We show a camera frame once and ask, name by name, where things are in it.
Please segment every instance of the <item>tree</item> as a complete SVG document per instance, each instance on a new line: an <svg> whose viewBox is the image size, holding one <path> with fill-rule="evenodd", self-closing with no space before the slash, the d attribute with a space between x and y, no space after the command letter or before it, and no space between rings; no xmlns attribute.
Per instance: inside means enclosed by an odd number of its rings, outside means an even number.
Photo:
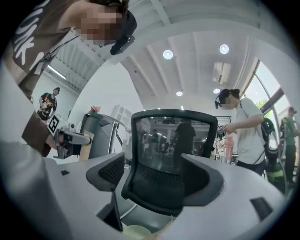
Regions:
<svg viewBox="0 0 300 240"><path fill-rule="evenodd" d="M268 100L264 99L262 101L258 101L257 103L255 103L255 105L260 109L262 106L265 105L265 103L267 102ZM268 112L266 115L265 115L266 118L272 118L273 117L273 112L270 111Z"/></svg>

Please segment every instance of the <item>ceiling light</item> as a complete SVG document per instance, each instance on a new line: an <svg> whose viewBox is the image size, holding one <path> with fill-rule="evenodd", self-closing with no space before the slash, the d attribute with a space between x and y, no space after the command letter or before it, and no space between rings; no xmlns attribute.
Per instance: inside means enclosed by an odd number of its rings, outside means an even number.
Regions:
<svg viewBox="0 0 300 240"><path fill-rule="evenodd" d="M221 91L220 88L216 88L214 89L214 94L218 94L220 91Z"/></svg>
<svg viewBox="0 0 300 240"><path fill-rule="evenodd" d="M221 52L222 54L228 54L228 52L229 52L229 46L226 45L226 44L222 44L222 45L220 46L220 52Z"/></svg>
<svg viewBox="0 0 300 240"><path fill-rule="evenodd" d="M165 50L163 53L163 57L167 60L170 60L173 57L173 52L171 50Z"/></svg>
<svg viewBox="0 0 300 240"><path fill-rule="evenodd" d="M176 95L177 95L178 97L180 97L180 96L183 95L183 92L182 92L182 91L178 91L178 92L176 93Z"/></svg>
<svg viewBox="0 0 300 240"><path fill-rule="evenodd" d="M63 79L66 80L66 77L63 76L63 75L61 75L61 74L60 74L58 71L56 71L53 67L51 67L51 66L49 66L49 65L48 65L48 67L49 67L53 72L55 72L58 76L60 76L61 78L63 78Z"/></svg>

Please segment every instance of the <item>brown t-shirt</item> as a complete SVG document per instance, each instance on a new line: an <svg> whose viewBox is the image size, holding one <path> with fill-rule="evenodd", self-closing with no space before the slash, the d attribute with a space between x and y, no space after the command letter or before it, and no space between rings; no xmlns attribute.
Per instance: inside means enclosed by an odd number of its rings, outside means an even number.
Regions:
<svg viewBox="0 0 300 240"><path fill-rule="evenodd" d="M78 0L44 0L20 24L11 38L3 60L14 80L30 99L43 70L54 56L43 59L59 46L70 29L59 29L64 12ZM47 156L50 147L45 144L49 135L46 124L34 112L22 138L33 148Z"/></svg>

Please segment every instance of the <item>pink object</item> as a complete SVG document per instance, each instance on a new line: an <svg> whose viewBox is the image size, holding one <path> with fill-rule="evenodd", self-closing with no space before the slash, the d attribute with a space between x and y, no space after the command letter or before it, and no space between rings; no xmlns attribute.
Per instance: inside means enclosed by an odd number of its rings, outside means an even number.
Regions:
<svg viewBox="0 0 300 240"><path fill-rule="evenodd" d="M92 106L90 108L91 108L91 110L88 111L88 114L98 113L98 112L100 112L100 109L101 109L101 107L95 107L95 106Z"/></svg>
<svg viewBox="0 0 300 240"><path fill-rule="evenodd" d="M233 156L233 146L234 146L234 140L233 137L228 136L225 139L224 142L224 160L226 163L230 163L231 158Z"/></svg>

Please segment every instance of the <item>white t-shirt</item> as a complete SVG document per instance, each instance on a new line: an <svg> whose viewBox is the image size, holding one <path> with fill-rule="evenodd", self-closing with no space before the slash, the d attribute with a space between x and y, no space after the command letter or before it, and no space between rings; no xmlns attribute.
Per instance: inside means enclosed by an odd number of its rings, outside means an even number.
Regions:
<svg viewBox="0 0 300 240"><path fill-rule="evenodd" d="M261 115L262 111L249 99L244 98L236 109L236 121L245 122L248 117ZM246 164L259 164L265 157L264 140L261 125L252 128L237 129L239 161Z"/></svg>

